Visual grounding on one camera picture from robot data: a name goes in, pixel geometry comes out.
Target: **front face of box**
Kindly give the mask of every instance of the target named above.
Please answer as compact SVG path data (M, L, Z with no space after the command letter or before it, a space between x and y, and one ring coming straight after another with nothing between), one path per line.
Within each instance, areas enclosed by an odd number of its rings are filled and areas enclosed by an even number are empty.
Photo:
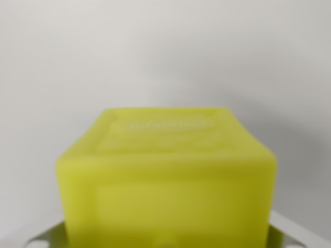
M64 204L71 243L77 248L262 248L273 172L262 164L251 173L224 167L201 178L115 184L72 179Z

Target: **yellow plastic block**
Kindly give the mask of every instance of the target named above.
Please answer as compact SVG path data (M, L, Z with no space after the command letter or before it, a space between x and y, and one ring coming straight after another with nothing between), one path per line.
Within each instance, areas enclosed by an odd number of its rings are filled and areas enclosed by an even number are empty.
M275 174L216 107L105 110L57 163L73 248L263 248Z

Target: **gray background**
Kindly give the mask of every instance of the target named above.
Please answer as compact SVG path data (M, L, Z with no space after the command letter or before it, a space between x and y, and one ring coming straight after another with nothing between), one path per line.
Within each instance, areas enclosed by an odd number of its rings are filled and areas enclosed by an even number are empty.
M0 237L61 208L54 163L104 108L221 105L331 240L331 4L234 2L0 0Z

